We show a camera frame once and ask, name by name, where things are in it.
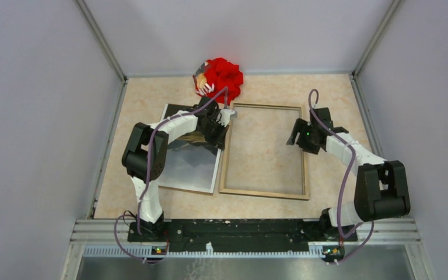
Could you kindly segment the landscape photo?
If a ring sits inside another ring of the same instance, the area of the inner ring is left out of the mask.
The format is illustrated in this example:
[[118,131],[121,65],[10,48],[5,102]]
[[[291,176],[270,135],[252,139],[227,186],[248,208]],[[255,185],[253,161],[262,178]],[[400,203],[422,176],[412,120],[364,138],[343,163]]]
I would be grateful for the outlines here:
[[199,131],[177,138],[168,145],[159,187],[213,194],[220,156],[221,150]]

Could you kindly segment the wooden picture frame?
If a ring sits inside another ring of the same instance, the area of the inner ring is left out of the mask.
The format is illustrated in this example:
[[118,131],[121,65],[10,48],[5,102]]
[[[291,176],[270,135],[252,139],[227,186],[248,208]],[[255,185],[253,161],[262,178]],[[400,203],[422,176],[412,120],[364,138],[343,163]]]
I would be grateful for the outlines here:
[[219,192],[307,201],[309,159],[288,145],[295,121],[306,116],[301,104],[232,102],[232,120],[222,153]]

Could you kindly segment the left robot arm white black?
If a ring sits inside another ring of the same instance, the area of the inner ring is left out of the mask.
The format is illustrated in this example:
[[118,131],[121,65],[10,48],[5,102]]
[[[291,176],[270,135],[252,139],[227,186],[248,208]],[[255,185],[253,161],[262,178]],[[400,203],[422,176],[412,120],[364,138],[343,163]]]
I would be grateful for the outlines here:
[[225,150],[226,134],[236,116],[235,110],[220,108],[216,101],[203,97],[198,104],[157,123],[134,125],[121,164],[134,184],[138,199],[137,230],[141,230],[148,240],[157,241],[164,232],[164,226],[158,222],[163,210],[157,183],[165,168],[169,145],[182,136],[197,132],[206,144]]

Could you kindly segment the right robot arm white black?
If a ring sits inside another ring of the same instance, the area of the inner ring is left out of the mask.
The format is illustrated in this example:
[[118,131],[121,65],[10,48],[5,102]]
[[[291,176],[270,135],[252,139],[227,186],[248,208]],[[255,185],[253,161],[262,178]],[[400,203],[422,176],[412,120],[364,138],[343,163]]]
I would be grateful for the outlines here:
[[346,226],[408,215],[411,202],[405,166],[375,155],[344,127],[334,127],[328,108],[310,110],[308,121],[295,121],[287,145],[318,154],[325,151],[346,167],[337,206],[326,208],[318,231],[322,238],[335,240]]

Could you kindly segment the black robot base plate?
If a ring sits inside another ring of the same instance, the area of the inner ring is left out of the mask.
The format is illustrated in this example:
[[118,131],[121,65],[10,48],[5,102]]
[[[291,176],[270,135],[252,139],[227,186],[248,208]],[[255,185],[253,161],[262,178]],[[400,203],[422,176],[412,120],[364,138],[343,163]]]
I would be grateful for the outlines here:
[[305,219],[172,219],[155,225],[136,222],[129,242],[161,242],[171,253],[203,252],[210,244],[216,253],[288,253],[308,251],[311,242],[338,243],[336,227]]

